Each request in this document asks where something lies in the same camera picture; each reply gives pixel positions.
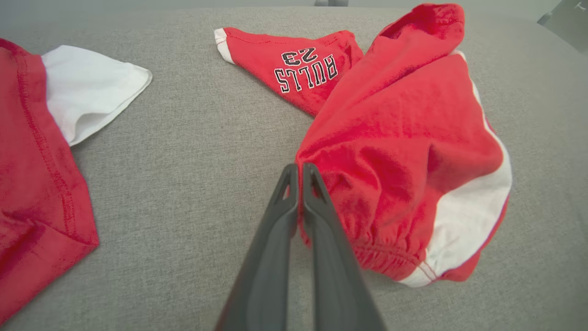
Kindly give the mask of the grey fabric sofa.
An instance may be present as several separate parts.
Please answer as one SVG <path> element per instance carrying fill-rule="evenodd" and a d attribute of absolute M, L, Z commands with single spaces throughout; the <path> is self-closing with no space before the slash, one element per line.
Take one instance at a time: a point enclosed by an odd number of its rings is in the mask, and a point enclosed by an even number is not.
<path fill-rule="evenodd" d="M 72 153 L 100 245 L 2 331 L 212 331 L 282 168 L 311 118 L 223 61 L 216 28 L 367 50 L 395 8 L 214 8 L 8 27 L 135 63 L 150 86 Z M 506 218 L 465 282 L 412 289 L 364 274 L 389 331 L 588 331 L 588 58 L 537 23 L 466 10 L 466 55 L 506 145 Z"/>

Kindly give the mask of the dark grey background object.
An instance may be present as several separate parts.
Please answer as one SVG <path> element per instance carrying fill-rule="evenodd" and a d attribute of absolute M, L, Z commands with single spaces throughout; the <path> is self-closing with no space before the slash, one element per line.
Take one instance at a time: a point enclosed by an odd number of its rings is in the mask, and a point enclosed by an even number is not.
<path fill-rule="evenodd" d="M 588 57 L 588 0 L 561 0 L 537 23 Z"/>

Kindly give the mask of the red and white shirt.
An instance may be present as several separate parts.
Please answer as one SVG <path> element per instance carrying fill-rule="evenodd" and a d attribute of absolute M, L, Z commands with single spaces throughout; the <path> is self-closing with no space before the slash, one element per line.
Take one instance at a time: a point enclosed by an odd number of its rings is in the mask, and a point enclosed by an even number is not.
<path fill-rule="evenodd" d="M 317 166 L 362 268 L 409 287 L 465 281 L 500 226 L 508 151 L 464 53 L 458 4 L 420 4 L 366 52 L 318 39 L 214 30 L 222 58 L 313 122 L 295 157 Z"/>
<path fill-rule="evenodd" d="M 38 55 L 0 38 L 0 326 L 99 246 L 71 148 L 152 80 L 84 48 Z"/>

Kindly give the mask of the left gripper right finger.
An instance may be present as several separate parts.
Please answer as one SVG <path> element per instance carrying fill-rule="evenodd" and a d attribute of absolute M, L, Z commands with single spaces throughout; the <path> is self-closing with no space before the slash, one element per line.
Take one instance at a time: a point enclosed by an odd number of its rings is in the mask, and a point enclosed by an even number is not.
<path fill-rule="evenodd" d="M 303 220 L 311 242 L 315 331 L 386 331 L 315 164 L 304 163 Z"/>

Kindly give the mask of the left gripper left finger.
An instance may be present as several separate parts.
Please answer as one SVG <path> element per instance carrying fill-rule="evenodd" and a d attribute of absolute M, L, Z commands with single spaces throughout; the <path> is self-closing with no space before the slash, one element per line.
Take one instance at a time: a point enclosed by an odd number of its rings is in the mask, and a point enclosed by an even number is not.
<path fill-rule="evenodd" d="M 290 242 L 300 203 L 299 172 L 281 173 L 215 331 L 286 331 Z"/>

